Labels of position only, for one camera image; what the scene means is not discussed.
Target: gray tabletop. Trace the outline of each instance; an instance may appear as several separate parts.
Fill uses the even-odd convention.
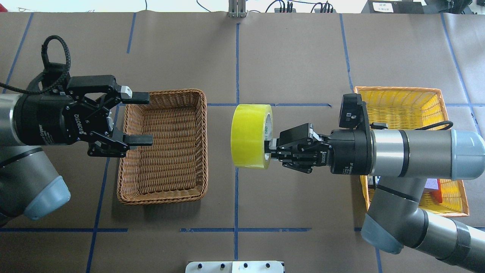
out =
[[[464,272],[411,249],[375,250],[360,237],[358,181],[316,168],[236,169],[230,125],[239,103],[273,105],[276,132],[338,127],[353,86],[439,88],[456,129],[485,132],[484,16],[215,13],[0,14],[0,81],[42,70],[40,45],[61,36],[71,75],[112,74],[134,91],[199,88],[208,99],[209,191],[198,202],[125,206],[118,159],[87,144],[46,147],[72,198],[33,222],[0,229],[2,272],[184,272],[189,261],[281,260],[287,272]],[[51,61],[62,62],[56,43]],[[124,107],[117,108],[117,126]],[[466,181],[485,226],[485,176]]]

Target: robotic arm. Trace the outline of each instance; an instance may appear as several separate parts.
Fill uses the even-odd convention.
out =
[[[485,272],[484,232],[418,208],[427,178],[475,179],[484,172],[484,140],[453,129],[387,130],[384,123],[369,124],[360,94],[343,96],[339,126],[344,129],[326,136],[311,123],[302,124],[264,141],[264,152],[304,173],[329,166],[334,174],[381,176],[362,227],[365,241],[393,254],[405,245]]]
[[[66,64],[52,63],[48,43],[59,40]],[[125,157],[126,151],[153,144],[153,136],[128,136],[113,124],[119,103],[148,104],[149,94],[120,86],[112,75],[71,77],[65,42],[50,36],[42,46],[44,71],[23,93],[0,94],[0,226],[25,214],[36,220],[70,199],[62,177],[38,145],[88,142],[89,156]],[[86,95],[102,93],[93,100]]]

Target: blue plastic cap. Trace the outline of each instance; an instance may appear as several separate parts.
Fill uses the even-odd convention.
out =
[[[452,131],[452,179],[471,180],[485,171],[483,138],[469,131]]]
[[[365,215],[360,233],[366,242],[387,253],[399,254],[404,247],[368,214]]]
[[[71,193],[62,176],[58,176],[30,202],[24,215],[31,220],[38,220],[62,207],[69,199],[71,199]]]

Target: roll of tape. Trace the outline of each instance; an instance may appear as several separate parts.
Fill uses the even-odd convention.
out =
[[[273,113],[267,104],[239,104],[231,126],[231,154],[236,167],[267,169],[264,141],[273,138]]]

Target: empty basket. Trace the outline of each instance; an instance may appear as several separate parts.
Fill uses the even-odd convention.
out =
[[[153,146],[120,159],[117,196],[126,205],[199,200],[207,192],[207,103],[201,90],[150,92],[150,104],[127,104],[123,131],[153,135]]]
[[[448,120],[441,90],[417,87],[360,87],[355,93],[367,103],[369,122],[385,122],[389,129],[412,130]],[[367,176],[361,176],[362,192],[369,209],[374,190],[369,189]],[[420,208],[445,217],[468,216],[469,207],[463,180],[440,179],[442,203],[430,193],[421,197]]]

